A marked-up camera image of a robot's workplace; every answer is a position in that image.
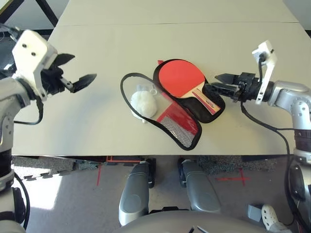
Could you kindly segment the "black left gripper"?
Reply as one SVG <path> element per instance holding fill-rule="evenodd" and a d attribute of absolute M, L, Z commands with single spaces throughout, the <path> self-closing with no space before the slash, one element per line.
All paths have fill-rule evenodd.
<path fill-rule="evenodd" d="M 53 64 L 48 69 L 41 71 L 41 81 L 47 94 L 55 95 L 65 91 L 65 89 L 76 93 L 89 86 L 97 77 L 97 74 L 87 74 L 73 84 L 62 77 L 63 70 L 57 66 L 62 66 L 75 58 L 74 55 L 68 53 L 58 54 Z"/>

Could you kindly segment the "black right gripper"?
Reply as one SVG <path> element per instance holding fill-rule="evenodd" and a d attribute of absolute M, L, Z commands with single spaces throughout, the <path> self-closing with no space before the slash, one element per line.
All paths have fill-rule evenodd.
<path fill-rule="evenodd" d="M 234 74 L 224 73 L 216 75 L 215 79 L 222 83 L 205 84 L 206 90 L 218 95 L 234 97 L 234 100 L 240 102 L 255 100 L 261 85 L 259 78 L 256 78 L 254 73 L 243 72 L 237 77 Z M 223 83 L 233 83 L 237 88 Z"/>

